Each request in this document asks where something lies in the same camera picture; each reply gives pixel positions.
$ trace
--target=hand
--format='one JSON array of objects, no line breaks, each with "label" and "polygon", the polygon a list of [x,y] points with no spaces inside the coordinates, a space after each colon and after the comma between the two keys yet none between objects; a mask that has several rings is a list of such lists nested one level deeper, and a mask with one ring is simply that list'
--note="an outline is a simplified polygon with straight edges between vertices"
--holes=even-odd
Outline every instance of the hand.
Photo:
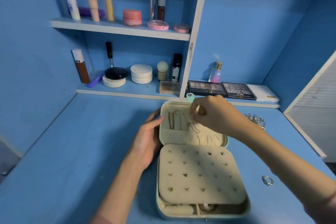
[{"label": "hand", "polygon": [[246,127],[253,124],[220,95],[195,98],[190,107],[190,115],[203,126],[238,140]]},{"label": "hand", "polygon": [[158,150],[162,147],[159,140],[159,125],[163,122],[163,116],[160,116],[161,108],[147,118],[145,123],[141,125],[136,134],[133,144],[131,146],[131,152],[134,153],[141,164],[141,168],[145,170],[149,164],[153,161]]}]

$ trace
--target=eyeshadow palette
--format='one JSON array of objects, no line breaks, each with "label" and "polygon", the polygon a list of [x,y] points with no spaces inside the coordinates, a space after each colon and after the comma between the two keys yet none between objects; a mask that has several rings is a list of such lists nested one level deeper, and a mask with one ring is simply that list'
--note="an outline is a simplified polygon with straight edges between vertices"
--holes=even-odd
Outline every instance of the eyeshadow palette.
[{"label": "eyeshadow palette", "polygon": [[216,82],[188,81],[188,92],[197,96],[221,95],[227,97],[223,85]]},{"label": "eyeshadow palette", "polygon": [[222,82],[228,98],[255,100],[255,96],[243,83]]}]

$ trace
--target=perfume bottle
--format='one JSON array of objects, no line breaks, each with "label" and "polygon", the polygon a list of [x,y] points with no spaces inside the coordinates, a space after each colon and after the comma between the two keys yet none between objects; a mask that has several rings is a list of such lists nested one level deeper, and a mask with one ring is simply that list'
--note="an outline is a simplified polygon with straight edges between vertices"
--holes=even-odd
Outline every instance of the perfume bottle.
[{"label": "perfume bottle", "polygon": [[219,82],[221,78],[221,70],[222,70],[223,63],[220,61],[217,61],[214,68],[211,70],[211,74],[209,77],[208,82]]}]

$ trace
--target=pink compact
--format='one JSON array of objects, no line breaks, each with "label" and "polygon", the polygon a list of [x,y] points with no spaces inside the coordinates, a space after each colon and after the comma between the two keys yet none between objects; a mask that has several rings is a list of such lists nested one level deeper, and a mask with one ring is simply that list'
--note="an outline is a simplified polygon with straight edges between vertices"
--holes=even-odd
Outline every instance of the pink compact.
[{"label": "pink compact", "polygon": [[141,11],[133,9],[124,9],[124,25],[130,27],[137,27],[142,25]]},{"label": "pink compact", "polygon": [[165,21],[160,21],[160,20],[152,20],[147,22],[147,26],[150,29],[154,30],[168,30],[169,29],[169,24]]},{"label": "pink compact", "polygon": [[179,33],[189,33],[190,26],[184,23],[176,23],[174,24],[174,31]]}]

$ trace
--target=right hand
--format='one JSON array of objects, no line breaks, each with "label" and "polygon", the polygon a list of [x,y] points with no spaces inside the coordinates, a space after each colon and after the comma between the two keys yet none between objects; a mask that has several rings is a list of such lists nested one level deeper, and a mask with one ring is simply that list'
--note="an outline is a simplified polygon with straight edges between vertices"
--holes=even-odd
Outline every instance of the right hand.
[{"label": "right hand", "polygon": [[253,124],[221,95],[195,98],[190,107],[190,115],[197,123],[236,139]]}]

